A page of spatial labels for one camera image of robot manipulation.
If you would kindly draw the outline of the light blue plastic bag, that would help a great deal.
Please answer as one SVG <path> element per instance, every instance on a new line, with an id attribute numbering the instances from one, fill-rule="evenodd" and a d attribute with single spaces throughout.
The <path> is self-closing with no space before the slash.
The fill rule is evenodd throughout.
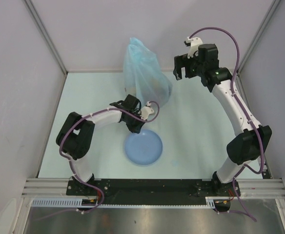
<path id="1" fill-rule="evenodd" d="M 172 83 L 161 71 L 157 56 L 137 38 L 130 38 L 123 61 L 124 89 L 141 103 L 155 101 L 164 106 Z"/>

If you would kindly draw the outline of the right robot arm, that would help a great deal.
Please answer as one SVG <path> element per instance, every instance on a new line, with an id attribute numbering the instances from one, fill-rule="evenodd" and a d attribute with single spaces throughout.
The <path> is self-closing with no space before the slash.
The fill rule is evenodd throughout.
<path id="1" fill-rule="evenodd" d="M 212 176 L 211 189 L 216 195 L 234 190 L 232 180 L 250 162 L 264 158 L 272 135 L 271 128 L 263 126 L 251 113 L 237 91 L 231 72 L 219 66 L 218 48 L 215 44 L 186 41 L 188 53 L 174 58 L 173 74 L 182 77 L 200 77 L 225 110 L 234 130 L 235 138 L 226 147 L 227 159 Z"/>

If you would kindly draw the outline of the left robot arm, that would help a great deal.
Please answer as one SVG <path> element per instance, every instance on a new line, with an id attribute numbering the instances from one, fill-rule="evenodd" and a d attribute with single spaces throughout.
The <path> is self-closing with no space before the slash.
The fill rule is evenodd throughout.
<path id="1" fill-rule="evenodd" d="M 56 144 L 60 155 L 69 161 L 73 177 L 78 180 L 77 189 L 82 194 L 88 195 L 94 189 L 94 173 L 86 158 L 94 132 L 107 125 L 124 122 L 130 132 L 139 133 L 144 125 L 141 108 L 139 99 L 127 95 L 125 100 L 113 102 L 95 113 L 82 116 L 71 112 L 68 115 L 56 137 Z"/>

